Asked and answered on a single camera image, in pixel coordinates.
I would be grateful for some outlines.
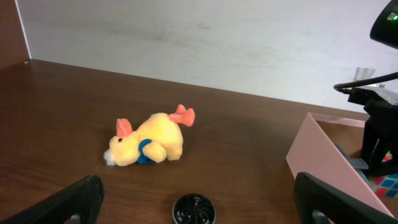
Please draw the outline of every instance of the yellow plush toy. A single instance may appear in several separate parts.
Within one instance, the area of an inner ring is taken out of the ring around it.
[[[116,121],[116,136],[109,142],[104,159],[109,166],[126,166],[137,162],[148,164],[179,159],[182,154],[182,134],[178,123],[188,127],[195,120],[192,108],[179,105],[173,114],[152,114],[136,131],[127,119]]]

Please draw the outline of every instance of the white wall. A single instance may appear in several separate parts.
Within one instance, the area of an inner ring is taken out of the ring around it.
[[[362,111],[333,85],[398,71],[389,0],[18,0],[32,58]]]

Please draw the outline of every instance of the black circular fan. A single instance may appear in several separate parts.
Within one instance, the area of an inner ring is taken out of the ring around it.
[[[201,194],[186,194],[173,206],[175,224],[214,224],[216,210],[213,204]]]

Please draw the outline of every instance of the white fluffy tuft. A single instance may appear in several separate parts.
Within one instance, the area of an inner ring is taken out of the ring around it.
[[[104,152],[104,159],[106,161],[106,165],[108,166],[114,166],[114,158],[111,154],[111,151],[108,149],[107,151]]]

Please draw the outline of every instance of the brown tabletop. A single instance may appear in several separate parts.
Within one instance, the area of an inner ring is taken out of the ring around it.
[[[178,104],[197,114],[179,161],[106,166],[116,118],[135,129]],[[94,173],[98,223],[172,223],[189,192],[213,202],[217,223],[299,223],[285,156],[308,112],[368,117],[40,60],[0,70],[0,220]]]

